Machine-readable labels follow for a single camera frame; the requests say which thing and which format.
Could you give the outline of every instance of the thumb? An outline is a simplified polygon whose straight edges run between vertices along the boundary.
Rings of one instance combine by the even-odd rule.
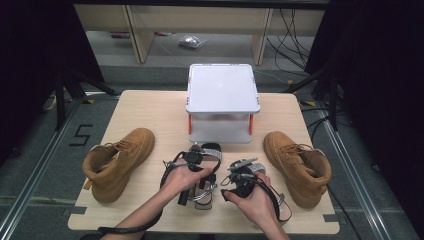
[[[235,205],[238,205],[238,203],[241,201],[241,198],[237,196],[237,194],[230,191],[225,191],[224,196],[228,199],[228,201],[234,203]]]

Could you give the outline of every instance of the gray floor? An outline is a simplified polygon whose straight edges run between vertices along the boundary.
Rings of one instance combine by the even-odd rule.
[[[106,82],[116,90],[170,89],[185,90],[188,67],[193,63],[246,63],[254,68],[260,92],[280,92],[288,80],[303,79],[304,74],[295,64],[275,58],[268,44],[261,66],[254,66],[248,36],[193,34],[206,40],[200,49],[189,50],[178,46],[185,34],[157,36],[144,64],[136,62],[128,39],[113,39],[106,32],[88,32]],[[278,38],[270,37],[278,46]],[[313,38],[299,38],[302,46],[310,49]],[[282,51],[302,63],[298,55]],[[87,91],[98,91],[84,86]],[[312,101],[313,84],[296,93],[299,101]],[[91,146],[101,141],[118,99],[99,96],[94,103],[72,101],[67,103],[68,119],[63,132],[55,132],[55,109],[40,115],[32,130],[20,144],[20,156],[11,157],[0,169],[0,216],[6,218],[15,199],[22,197],[22,189],[33,186],[24,211],[17,214],[16,225],[11,226],[10,239],[79,239],[86,231],[67,228],[69,213],[78,198],[84,182],[81,164]],[[301,106],[307,125],[319,120],[323,111],[307,111],[313,107]],[[328,123],[314,130],[313,144],[328,156],[333,177],[329,184],[335,211],[339,217],[340,232],[327,235],[291,235],[292,239],[419,239],[393,196],[384,178],[370,166],[369,157],[360,137],[344,113],[338,115],[339,131],[333,132]],[[76,133],[89,135],[85,138]],[[336,148],[340,140],[344,150]],[[33,169],[44,169],[38,177]],[[149,233],[148,239],[198,239],[192,234]],[[262,235],[218,235],[216,239],[265,239]]]

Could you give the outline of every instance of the boot laces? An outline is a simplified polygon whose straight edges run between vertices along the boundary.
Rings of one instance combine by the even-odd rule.
[[[289,158],[292,155],[299,155],[303,151],[313,149],[311,146],[307,144],[291,144],[280,147],[280,151],[284,154],[286,158]],[[305,165],[305,162],[303,162],[302,158],[299,158],[299,163],[305,167],[306,172],[311,175],[312,177],[318,177],[318,174],[311,168],[307,167]]]
[[[135,143],[128,142],[128,141],[125,141],[125,140],[121,140],[117,143],[113,143],[112,145],[115,147],[116,150],[118,150],[120,152],[134,148],[136,146]]]
[[[281,146],[280,151],[284,153],[286,157],[290,157],[290,155],[293,154],[301,154],[305,150],[305,148],[312,149],[311,146],[306,144],[290,144],[286,146]]]

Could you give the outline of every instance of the hand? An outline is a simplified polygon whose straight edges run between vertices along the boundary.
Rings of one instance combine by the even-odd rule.
[[[210,175],[213,172],[212,168],[204,168],[199,172],[192,172],[187,165],[174,168],[165,180],[162,188],[169,189],[175,194],[179,194],[184,190],[193,187],[201,178]]]
[[[262,179],[268,187],[271,187],[271,180],[268,176],[260,172],[255,172],[254,174]],[[251,222],[259,226],[264,222],[264,219],[277,219],[271,199],[258,185],[255,185],[252,193],[246,198],[240,198],[229,191],[226,191],[224,195],[229,201],[236,204]]]
[[[268,176],[260,172],[254,174],[271,188],[271,180]],[[258,225],[269,240],[289,239],[277,220],[271,199],[261,187],[255,185],[252,193],[246,198],[240,198],[230,191],[224,192],[224,195],[229,201],[237,205],[251,222]]]

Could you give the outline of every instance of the forearm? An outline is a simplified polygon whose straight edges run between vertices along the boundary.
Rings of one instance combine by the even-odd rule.
[[[128,217],[122,220],[117,228],[133,228],[139,227],[149,223],[155,218],[162,209],[178,195],[177,191],[173,189],[161,188],[155,195],[153,195],[147,202],[137,208]],[[107,234],[103,239],[140,239],[144,235],[144,232],[134,234]]]
[[[262,223],[259,227],[269,240],[290,239],[278,221],[272,221],[271,223]]]

